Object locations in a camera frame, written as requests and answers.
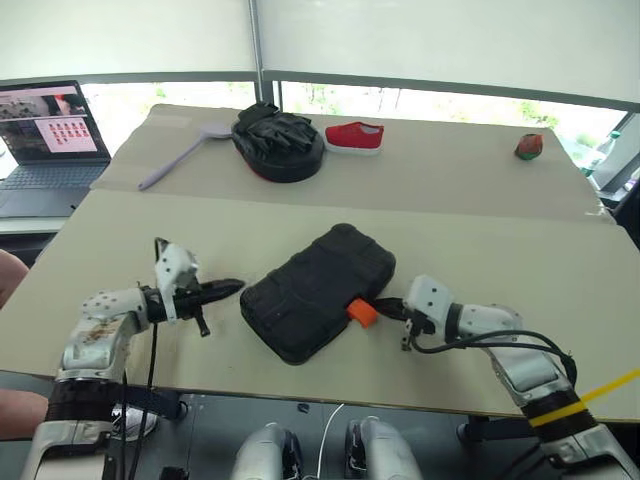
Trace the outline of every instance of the laptop screen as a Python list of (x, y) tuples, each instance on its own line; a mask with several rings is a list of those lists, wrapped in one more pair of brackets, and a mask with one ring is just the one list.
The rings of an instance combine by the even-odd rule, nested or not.
[(18, 163), (110, 159), (73, 81), (0, 87), (0, 136)]

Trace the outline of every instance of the laptop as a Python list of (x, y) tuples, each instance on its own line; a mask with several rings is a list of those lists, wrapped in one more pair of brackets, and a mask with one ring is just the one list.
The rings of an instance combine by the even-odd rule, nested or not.
[(66, 217), (111, 157), (76, 81), (0, 86), (0, 137), (18, 167), (0, 217)]

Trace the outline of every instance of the black glove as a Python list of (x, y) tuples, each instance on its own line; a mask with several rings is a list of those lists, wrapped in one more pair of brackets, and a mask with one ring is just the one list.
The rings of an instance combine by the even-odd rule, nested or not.
[(249, 166), (274, 182), (297, 182), (322, 166), (324, 142), (311, 120), (256, 103), (238, 114), (232, 138)]

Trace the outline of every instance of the robotic arm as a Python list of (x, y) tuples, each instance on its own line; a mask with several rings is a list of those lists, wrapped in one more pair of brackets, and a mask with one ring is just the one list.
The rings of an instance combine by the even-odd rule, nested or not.
[[(111, 411), (125, 388), (120, 380), (131, 338), (152, 324), (178, 318), (195, 318), (201, 335), (209, 335), (202, 306), (244, 285), (235, 279), (201, 284), (189, 251), (160, 238), (155, 246), (157, 288), (101, 291), (82, 304), (22, 480), (115, 479), (117, 461), (106, 452)], [(153, 396), (144, 392), (148, 395), (138, 399), (142, 403)]]
[[(522, 330), (522, 318), (499, 305), (454, 302), (451, 291), (426, 275), (417, 277), (404, 299), (408, 320), (404, 349), (437, 353), (454, 344), (480, 347), (491, 358), (498, 379), (527, 417), (539, 437), (541, 449), (564, 478), (640, 480), (640, 470), (618, 444), (606, 425), (589, 413), (575, 390), (575, 370), (566, 355), (565, 375), (549, 356), (561, 353), (546, 337)], [(421, 333), (433, 334), (449, 346), (425, 349), (417, 343)], [(518, 344), (518, 335), (536, 336), (551, 346)]]

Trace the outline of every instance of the window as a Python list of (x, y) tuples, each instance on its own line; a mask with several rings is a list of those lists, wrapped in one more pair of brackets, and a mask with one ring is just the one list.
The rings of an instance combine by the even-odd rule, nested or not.
[(82, 92), (111, 155), (158, 103), (239, 109), (255, 103), (252, 82), (85, 84)]
[(626, 112), (554, 102), (398, 88), (282, 82), (294, 113), (549, 127), (579, 166)]

